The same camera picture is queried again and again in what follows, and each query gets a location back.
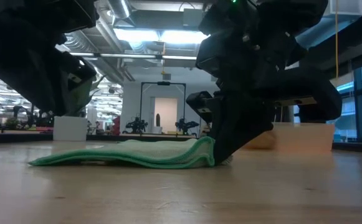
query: green towel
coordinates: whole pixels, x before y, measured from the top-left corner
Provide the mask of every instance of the green towel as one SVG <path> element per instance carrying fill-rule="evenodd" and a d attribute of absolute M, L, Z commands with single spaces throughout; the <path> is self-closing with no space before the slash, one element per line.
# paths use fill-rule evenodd
<path fill-rule="evenodd" d="M 81 161 L 125 161 L 155 169 L 213 167 L 214 140 L 204 137 L 184 142 L 129 140 L 99 149 L 81 149 L 41 157 L 32 166 L 56 166 Z"/>

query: yellow cable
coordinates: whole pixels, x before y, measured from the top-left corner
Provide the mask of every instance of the yellow cable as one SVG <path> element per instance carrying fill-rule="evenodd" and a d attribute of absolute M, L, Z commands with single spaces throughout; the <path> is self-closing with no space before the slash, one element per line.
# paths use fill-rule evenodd
<path fill-rule="evenodd" d="M 338 0 L 336 0 L 336 79 L 338 78 Z"/>

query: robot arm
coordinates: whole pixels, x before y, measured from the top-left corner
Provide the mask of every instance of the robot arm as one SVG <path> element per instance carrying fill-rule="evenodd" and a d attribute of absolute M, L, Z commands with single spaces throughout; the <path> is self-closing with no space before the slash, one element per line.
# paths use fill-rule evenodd
<path fill-rule="evenodd" d="M 87 61 L 55 48 L 64 33 L 93 27 L 94 0 L 26 1 L 0 12 L 0 79 L 44 111 L 76 110 L 72 90 L 96 71 Z"/>
<path fill-rule="evenodd" d="M 210 36 L 200 46 L 200 68 L 218 78 L 220 91 L 193 93 L 187 104 L 207 123 L 220 164 L 245 143 L 273 128 L 275 108 L 298 105 L 308 120 L 341 114 L 341 97 L 321 71 L 285 70 L 306 50 L 295 35 L 316 25 L 327 0 L 218 0 L 199 29 Z"/>

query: ceiling light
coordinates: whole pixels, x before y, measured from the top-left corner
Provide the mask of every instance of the ceiling light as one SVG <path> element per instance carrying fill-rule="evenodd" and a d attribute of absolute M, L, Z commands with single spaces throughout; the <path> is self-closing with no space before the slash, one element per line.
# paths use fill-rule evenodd
<path fill-rule="evenodd" d="M 92 99 L 96 99 L 96 98 L 106 98 L 106 99 L 117 99 L 120 100 L 120 97 L 115 96 L 115 95 L 111 95 L 111 96 L 93 96 Z"/>
<path fill-rule="evenodd" d="M 163 59 L 196 60 L 196 57 L 190 57 L 190 56 L 175 56 L 175 55 L 163 55 Z"/>
<path fill-rule="evenodd" d="M 155 55 L 138 55 L 138 54 L 100 54 L 102 57 L 115 57 L 115 58 L 139 58 L 139 59 L 155 59 Z"/>
<path fill-rule="evenodd" d="M 81 56 L 81 57 L 93 57 L 93 53 L 79 53 L 79 52 L 70 52 L 71 55 Z"/>
<path fill-rule="evenodd" d="M 0 95 L 4 95 L 4 96 L 20 96 L 20 93 L 0 93 Z"/>
<path fill-rule="evenodd" d="M 161 41 L 169 44 L 200 44 L 205 38 L 202 32 L 167 30 L 161 36 Z"/>
<path fill-rule="evenodd" d="M 114 29 L 117 38 L 129 42 L 158 41 L 157 32 L 154 30 L 128 30 Z"/>

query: table surface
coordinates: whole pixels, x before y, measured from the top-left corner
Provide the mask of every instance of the table surface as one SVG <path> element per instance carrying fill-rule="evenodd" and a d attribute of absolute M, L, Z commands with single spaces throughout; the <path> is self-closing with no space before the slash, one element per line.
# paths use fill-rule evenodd
<path fill-rule="evenodd" d="M 362 223 L 359 153 L 239 151 L 230 166 L 190 170 L 26 164 L 106 144 L 0 144 L 0 224 Z"/>

